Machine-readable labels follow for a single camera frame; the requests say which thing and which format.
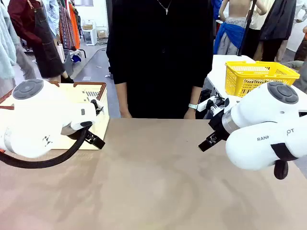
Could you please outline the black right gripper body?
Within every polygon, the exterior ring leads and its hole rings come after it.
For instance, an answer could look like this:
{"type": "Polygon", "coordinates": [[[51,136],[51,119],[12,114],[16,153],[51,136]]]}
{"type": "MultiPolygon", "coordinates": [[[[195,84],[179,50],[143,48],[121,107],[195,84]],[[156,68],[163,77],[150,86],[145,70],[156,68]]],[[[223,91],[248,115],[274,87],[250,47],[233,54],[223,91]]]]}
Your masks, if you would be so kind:
{"type": "Polygon", "coordinates": [[[231,111],[220,111],[209,122],[209,126],[214,130],[208,137],[209,141],[226,141],[232,133],[231,111]]]}

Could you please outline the person's right forearm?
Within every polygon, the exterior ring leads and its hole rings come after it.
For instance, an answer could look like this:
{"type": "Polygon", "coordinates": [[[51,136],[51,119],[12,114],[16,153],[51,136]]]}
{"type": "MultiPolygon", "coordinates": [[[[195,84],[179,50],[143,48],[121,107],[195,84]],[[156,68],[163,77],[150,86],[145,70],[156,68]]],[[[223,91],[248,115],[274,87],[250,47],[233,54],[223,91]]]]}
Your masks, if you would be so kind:
{"type": "Polygon", "coordinates": [[[118,96],[119,110],[122,115],[127,114],[128,102],[127,102],[127,83],[116,84],[116,91],[118,96]]]}

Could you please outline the person's left forearm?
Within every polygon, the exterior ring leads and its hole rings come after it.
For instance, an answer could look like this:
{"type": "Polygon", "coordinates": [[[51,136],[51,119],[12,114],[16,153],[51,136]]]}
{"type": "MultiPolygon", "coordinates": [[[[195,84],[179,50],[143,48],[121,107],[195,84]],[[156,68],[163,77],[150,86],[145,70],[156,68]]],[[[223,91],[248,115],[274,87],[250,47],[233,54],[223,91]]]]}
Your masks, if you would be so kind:
{"type": "Polygon", "coordinates": [[[192,87],[190,102],[189,102],[190,104],[193,104],[193,105],[198,104],[199,98],[200,98],[200,95],[201,95],[201,91],[202,91],[201,87],[197,87],[197,86],[192,87]]]}

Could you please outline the cream basket brown rim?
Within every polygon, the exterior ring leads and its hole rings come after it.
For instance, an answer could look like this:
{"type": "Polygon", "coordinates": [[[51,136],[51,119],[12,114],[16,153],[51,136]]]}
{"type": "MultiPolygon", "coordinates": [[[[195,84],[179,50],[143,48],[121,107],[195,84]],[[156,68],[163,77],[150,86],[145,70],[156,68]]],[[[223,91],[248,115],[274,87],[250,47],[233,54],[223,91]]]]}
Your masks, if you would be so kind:
{"type": "MultiPolygon", "coordinates": [[[[46,82],[45,83],[53,86],[51,89],[57,88],[58,92],[63,93],[67,99],[72,103],[83,103],[89,104],[94,98],[97,99],[102,106],[102,111],[97,115],[97,121],[90,127],[89,131],[104,140],[107,125],[110,119],[107,105],[107,89],[106,83],[104,82],[75,82],[74,84],[57,83],[57,82],[46,82]]],[[[4,96],[0,97],[0,106],[12,107],[13,96],[12,91],[8,92],[4,96]]],[[[53,150],[68,150],[75,140],[61,135],[60,140],[55,144],[53,150]]],[[[84,142],[80,150],[98,150],[97,147],[84,142]]]]}

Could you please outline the yellow plastic basket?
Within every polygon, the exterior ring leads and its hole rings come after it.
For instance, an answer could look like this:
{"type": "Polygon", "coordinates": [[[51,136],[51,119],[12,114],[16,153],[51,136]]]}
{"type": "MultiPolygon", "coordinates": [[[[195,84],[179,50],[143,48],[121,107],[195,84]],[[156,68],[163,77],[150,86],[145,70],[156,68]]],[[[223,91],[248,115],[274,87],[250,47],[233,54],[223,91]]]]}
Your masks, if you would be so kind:
{"type": "Polygon", "coordinates": [[[244,97],[264,83],[277,81],[292,85],[300,77],[293,69],[277,62],[228,61],[225,65],[225,91],[238,97],[244,97]]]}

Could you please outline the white side table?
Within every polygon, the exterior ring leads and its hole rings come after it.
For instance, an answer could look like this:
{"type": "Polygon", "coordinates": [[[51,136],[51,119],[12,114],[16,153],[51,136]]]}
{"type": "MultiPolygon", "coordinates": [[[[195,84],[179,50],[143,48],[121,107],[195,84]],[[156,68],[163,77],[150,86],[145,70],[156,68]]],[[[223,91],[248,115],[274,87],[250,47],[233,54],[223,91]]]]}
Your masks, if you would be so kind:
{"type": "MultiPolygon", "coordinates": [[[[222,96],[228,97],[229,95],[225,91],[225,77],[226,77],[226,65],[228,61],[245,61],[247,63],[255,63],[247,56],[236,56],[236,55],[214,55],[212,71],[208,74],[207,79],[215,90],[222,96]]],[[[298,95],[303,96],[307,100],[307,94],[299,90],[294,84],[290,85],[297,92],[298,95]]]]}

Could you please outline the person torso black sweater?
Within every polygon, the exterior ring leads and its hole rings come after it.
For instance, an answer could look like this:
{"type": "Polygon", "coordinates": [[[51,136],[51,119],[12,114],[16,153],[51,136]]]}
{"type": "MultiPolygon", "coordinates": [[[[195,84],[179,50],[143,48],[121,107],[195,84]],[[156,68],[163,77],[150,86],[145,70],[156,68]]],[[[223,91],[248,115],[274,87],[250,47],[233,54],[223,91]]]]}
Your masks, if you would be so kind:
{"type": "Polygon", "coordinates": [[[106,54],[132,118],[184,119],[212,70],[212,0],[115,0],[106,54]]]}

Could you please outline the mannequin with blue skirt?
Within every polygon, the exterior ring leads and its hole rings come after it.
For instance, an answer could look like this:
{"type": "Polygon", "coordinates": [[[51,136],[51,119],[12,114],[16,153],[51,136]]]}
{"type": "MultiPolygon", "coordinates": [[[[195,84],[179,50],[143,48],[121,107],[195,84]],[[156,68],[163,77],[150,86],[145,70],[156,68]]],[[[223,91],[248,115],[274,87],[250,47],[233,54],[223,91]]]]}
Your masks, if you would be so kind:
{"type": "Polygon", "coordinates": [[[219,17],[223,22],[217,32],[213,53],[237,55],[245,32],[246,16],[252,0],[223,0],[219,17]]]}

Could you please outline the black tripod pole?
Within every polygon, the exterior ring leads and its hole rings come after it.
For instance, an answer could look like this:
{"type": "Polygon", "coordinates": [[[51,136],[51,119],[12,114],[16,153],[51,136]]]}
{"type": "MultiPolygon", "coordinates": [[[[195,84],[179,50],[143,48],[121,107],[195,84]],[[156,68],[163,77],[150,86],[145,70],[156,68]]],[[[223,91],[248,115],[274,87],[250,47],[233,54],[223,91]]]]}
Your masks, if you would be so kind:
{"type": "Polygon", "coordinates": [[[243,50],[245,40],[246,40],[246,37],[247,37],[247,34],[248,34],[250,23],[252,21],[252,15],[253,15],[253,12],[254,12],[254,9],[255,9],[256,2],[257,2],[257,0],[252,0],[251,8],[248,11],[245,26],[244,26],[243,38],[242,38],[240,48],[238,49],[237,56],[242,56],[242,50],[243,50]]]}

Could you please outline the small white cabinet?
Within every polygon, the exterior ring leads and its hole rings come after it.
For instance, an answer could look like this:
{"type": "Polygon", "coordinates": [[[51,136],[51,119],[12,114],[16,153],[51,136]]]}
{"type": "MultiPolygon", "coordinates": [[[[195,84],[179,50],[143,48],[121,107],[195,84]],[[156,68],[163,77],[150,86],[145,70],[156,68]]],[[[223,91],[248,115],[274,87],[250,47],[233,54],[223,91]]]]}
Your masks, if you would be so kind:
{"type": "Polygon", "coordinates": [[[87,46],[95,46],[97,43],[97,30],[94,20],[84,20],[82,25],[83,38],[87,46]]]}

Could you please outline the mannequin with dark apron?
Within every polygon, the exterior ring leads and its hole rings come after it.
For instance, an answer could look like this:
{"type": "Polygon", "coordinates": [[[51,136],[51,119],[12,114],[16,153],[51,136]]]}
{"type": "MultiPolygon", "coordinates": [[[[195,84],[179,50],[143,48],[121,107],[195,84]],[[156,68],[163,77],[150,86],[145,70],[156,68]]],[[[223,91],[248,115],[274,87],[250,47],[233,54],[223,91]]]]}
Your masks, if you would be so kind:
{"type": "Polygon", "coordinates": [[[43,4],[38,0],[10,0],[8,13],[17,35],[32,48],[41,77],[60,77],[65,69],[55,46],[43,4]]]}

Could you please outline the brown garment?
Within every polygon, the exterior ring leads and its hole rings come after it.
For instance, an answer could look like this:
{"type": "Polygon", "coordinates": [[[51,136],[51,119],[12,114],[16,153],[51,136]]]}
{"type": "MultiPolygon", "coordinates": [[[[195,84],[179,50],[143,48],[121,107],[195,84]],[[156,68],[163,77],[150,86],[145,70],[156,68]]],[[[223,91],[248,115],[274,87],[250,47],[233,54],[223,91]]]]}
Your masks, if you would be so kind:
{"type": "Polygon", "coordinates": [[[304,38],[298,47],[294,60],[305,61],[307,58],[307,26],[303,28],[304,38]]]}

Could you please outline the orange hanging garment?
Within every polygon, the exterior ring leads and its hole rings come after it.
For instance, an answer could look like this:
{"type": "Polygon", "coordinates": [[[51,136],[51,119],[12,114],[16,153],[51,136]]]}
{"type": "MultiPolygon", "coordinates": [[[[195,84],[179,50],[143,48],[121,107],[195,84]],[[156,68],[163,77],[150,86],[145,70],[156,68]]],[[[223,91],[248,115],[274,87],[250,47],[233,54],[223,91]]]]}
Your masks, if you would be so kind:
{"type": "Polygon", "coordinates": [[[72,24],[72,30],[73,30],[73,36],[75,41],[75,47],[76,49],[80,48],[80,37],[79,37],[79,30],[78,30],[78,12],[73,6],[72,2],[69,2],[69,9],[70,9],[70,17],[71,17],[71,24],[72,24]]]}

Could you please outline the patterned hanging garment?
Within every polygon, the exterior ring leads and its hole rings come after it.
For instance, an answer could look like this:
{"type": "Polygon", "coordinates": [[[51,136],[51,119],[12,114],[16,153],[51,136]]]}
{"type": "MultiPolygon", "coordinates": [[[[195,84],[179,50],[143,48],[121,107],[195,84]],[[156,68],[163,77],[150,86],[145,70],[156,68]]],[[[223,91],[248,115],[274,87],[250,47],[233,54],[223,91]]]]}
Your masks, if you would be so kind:
{"type": "Polygon", "coordinates": [[[67,9],[63,6],[64,0],[57,0],[59,5],[59,33],[64,49],[76,50],[71,19],[67,9]]]}

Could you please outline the dark jacket mannequin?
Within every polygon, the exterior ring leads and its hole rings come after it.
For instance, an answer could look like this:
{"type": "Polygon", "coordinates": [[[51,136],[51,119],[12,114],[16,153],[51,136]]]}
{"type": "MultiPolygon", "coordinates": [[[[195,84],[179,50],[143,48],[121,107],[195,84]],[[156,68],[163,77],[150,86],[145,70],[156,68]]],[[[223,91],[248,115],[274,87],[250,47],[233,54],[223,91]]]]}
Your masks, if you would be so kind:
{"type": "Polygon", "coordinates": [[[275,0],[260,30],[261,61],[274,62],[283,41],[288,40],[294,24],[296,0],[275,0]]]}

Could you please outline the pale blue fuzzy garment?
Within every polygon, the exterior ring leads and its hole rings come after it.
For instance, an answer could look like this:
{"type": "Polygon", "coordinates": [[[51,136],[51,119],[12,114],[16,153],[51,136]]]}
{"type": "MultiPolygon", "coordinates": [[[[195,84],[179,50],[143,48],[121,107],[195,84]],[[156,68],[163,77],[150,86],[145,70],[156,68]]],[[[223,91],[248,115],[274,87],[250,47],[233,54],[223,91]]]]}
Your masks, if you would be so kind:
{"type": "Polygon", "coordinates": [[[14,78],[13,66],[16,65],[15,44],[19,43],[6,7],[0,3],[0,78],[14,78]]]}

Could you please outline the light blue shirt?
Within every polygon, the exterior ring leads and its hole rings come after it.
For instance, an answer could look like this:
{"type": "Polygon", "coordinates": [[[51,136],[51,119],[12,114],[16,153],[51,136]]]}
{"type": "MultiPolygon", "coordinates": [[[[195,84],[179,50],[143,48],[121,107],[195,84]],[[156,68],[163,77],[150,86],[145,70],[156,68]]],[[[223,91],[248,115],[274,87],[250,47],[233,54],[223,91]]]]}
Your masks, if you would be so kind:
{"type": "Polygon", "coordinates": [[[42,0],[53,38],[59,34],[59,4],[57,0],[42,0]]]}

